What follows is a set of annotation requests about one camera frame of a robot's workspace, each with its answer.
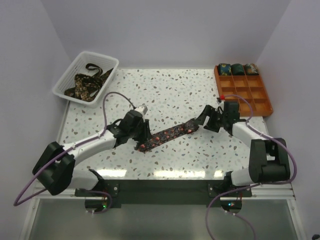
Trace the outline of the navy floral paisley tie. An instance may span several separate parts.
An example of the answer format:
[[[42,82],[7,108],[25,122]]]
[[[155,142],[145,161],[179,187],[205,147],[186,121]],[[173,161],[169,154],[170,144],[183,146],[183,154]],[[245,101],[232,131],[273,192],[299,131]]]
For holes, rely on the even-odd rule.
[[[166,144],[176,138],[182,137],[196,132],[199,129],[199,125],[195,123],[194,119],[191,119],[185,123],[175,125],[160,132],[151,135],[151,138],[146,141],[138,142],[135,146],[135,150],[146,153],[152,149]]]

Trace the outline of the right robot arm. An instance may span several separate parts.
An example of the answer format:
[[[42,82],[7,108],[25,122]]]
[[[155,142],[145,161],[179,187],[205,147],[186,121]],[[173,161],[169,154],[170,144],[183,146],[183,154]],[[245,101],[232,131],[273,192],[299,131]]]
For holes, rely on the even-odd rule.
[[[206,105],[193,122],[216,133],[223,128],[249,147],[248,167],[229,171],[223,178],[222,189],[227,196],[235,196],[244,186],[277,184],[290,179],[291,170],[284,139],[266,137],[250,129],[246,120],[240,117],[236,101],[221,102],[217,108]]]

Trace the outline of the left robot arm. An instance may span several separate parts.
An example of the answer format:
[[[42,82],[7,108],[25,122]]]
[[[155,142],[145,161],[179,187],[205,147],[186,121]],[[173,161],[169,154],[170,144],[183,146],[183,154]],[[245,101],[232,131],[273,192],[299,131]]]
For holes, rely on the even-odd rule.
[[[126,144],[129,139],[145,141],[151,138],[148,109],[141,105],[126,113],[119,124],[113,123],[82,140],[60,145],[50,143],[32,170],[35,178],[53,196],[68,188],[84,188],[92,196],[99,196],[104,184],[97,177],[74,171],[82,161],[103,151]]]

